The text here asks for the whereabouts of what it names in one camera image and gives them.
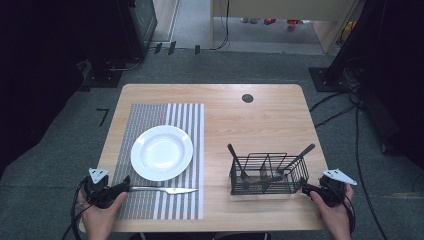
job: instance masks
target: hand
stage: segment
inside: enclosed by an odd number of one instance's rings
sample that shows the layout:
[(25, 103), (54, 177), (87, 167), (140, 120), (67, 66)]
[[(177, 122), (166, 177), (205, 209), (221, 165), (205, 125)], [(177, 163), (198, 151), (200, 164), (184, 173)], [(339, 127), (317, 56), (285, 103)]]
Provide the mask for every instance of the hand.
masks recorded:
[(78, 193), (78, 202), (83, 203), (80, 204), (81, 211), (88, 208), (82, 213), (82, 222), (87, 231), (88, 239), (105, 240), (109, 237), (118, 209), (124, 203), (127, 196), (127, 192), (122, 192), (109, 208), (101, 209), (94, 205), (90, 207), (90, 204), (86, 203), (87, 200), (84, 194), (81, 191)]
[[(349, 184), (345, 184), (345, 187), (346, 197), (352, 200), (354, 194), (352, 187)], [(324, 221), (328, 231), (331, 234), (331, 237), (334, 240), (351, 239), (349, 217), (347, 216), (346, 208), (343, 206), (343, 204), (330, 208), (324, 203), (318, 193), (311, 191), (310, 194), (312, 200), (314, 200), (315, 204), (318, 206), (318, 217)], [(348, 207), (350, 206), (350, 203), (346, 198), (345, 203)]]

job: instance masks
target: person's left hand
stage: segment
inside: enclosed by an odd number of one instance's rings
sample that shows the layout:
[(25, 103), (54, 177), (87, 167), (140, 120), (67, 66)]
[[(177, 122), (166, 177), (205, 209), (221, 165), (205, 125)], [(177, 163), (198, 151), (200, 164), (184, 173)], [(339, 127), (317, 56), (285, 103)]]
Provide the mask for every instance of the person's left hand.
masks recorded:
[(113, 204), (106, 209), (91, 206), (87, 203), (84, 194), (78, 193), (78, 203), (82, 212), (82, 222), (90, 240), (105, 240), (112, 232), (119, 207), (124, 203), (128, 193), (122, 192)]

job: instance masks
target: gray carpet floor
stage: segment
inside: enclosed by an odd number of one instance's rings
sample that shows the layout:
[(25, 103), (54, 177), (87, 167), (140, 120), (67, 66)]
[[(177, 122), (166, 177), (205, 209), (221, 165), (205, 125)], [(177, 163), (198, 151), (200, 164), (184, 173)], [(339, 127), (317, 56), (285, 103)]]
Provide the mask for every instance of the gray carpet floor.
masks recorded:
[[(118, 88), (76, 92), (51, 124), (42, 141), (13, 162), (0, 182), (0, 239), (59, 239), (68, 226), (76, 186), (96, 167), (122, 86), (128, 83), (299, 84), (311, 107), (329, 93), (317, 93), (308, 67), (327, 67), (330, 55), (297, 55), (176, 49), (168, 55), (149, 52), (145, 61), (124, 72)], [(347, 95), (323, 103), (311, 115), (314, 123), (349, 107)], [(110, 109), (102, 126), (104, 112)], [(330, 169), (339, 168), (360, 181), (355, 159), (355, 111), (317, 128)], [(359, 165), (372, 206), (388, 239), (422, 239), (424, 215), (422, 170), (402, 156), (380, 152), (380, 137), (366, 111), (360, 110)], [(361, 184), (354, 187), (354, 239), (383, 239)], [(281, 224), (289, 219), (281, 219)], [(111, 239), (128, 239), (114, 233)], [(272, 232), (279, 239), (328, 239), (326, 231)]]

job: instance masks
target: floor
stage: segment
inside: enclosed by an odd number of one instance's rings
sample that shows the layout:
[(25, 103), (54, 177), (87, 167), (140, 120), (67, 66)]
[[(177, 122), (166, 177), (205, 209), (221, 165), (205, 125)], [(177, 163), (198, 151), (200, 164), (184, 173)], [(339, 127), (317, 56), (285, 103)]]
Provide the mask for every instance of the floor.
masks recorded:
[[(202, 50), (210, 50), (210, 0), (164, 1), (154, 0), (158, 27), (152, 44), (162, 42), (164, 46), (169, 46), (170, 42), (175, 41), (176, 48), (194, 49), (199, 45)], [(163, 21), (175, 22), (165, 24), (171, 28), (163, 30), (159, 26)], [(287, 30), (288, 24), (284, 19), (277, 19), (269, 25), (264, 23), (264, 19), (259, 19), (257, 24), (241, 23), (239, 18), (229, 18), (228, 25), (225, 18), (215, 18), (214, 21), (214, 48), (224, 42), (228, 27), (228, 42), (220, 51), (325, 54), (308, 21), (297, 24), (293, 31)], [(168, 39), (163, 37), (163, 32), (170, 33)], [(338, 51), (339, 47), (335, 46), (329, 54), (337, 55)]]

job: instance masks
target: black wire caddy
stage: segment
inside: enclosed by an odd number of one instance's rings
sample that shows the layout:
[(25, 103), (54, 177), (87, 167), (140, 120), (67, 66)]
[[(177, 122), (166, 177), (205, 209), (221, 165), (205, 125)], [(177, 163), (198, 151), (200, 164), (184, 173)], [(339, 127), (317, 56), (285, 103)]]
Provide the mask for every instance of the black wire caddy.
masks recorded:
[(315, 145), (311, 144), (298, 156), (287, 153), (249, 153), (233, 156), (230, 170), (231, 195), (294, 194), (301, 188), (301, 179), (309, 179), (303, 156)]

